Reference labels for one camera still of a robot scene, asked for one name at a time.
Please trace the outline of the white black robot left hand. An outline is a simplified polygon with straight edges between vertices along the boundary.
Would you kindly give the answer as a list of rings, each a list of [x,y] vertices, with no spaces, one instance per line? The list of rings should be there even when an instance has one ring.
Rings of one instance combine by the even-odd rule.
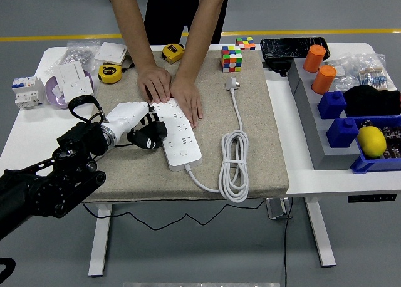
[[[145,102],[119,103],[101,125],[108,146],[117,146],[121,136],[142,149],[156,149],[165,137],[165,127],[154,108]]]

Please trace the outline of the person's left hand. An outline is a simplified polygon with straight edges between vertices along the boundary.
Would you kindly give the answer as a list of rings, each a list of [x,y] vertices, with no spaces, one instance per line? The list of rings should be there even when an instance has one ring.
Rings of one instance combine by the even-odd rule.
[[[171,84],[170,91],[187,117],[191,127],[198,127],[199,120],[203,119],[203,106],[201,94],[195,82],[189,78],[175,78]]]

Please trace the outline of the person's right hand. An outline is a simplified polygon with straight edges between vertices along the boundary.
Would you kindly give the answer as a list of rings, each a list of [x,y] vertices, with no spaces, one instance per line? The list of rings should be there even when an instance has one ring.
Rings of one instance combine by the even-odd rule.
[[[143,99],[148,103],[166,103],[170,100],[170,73],[156,65],[138,70],[137,85]]]

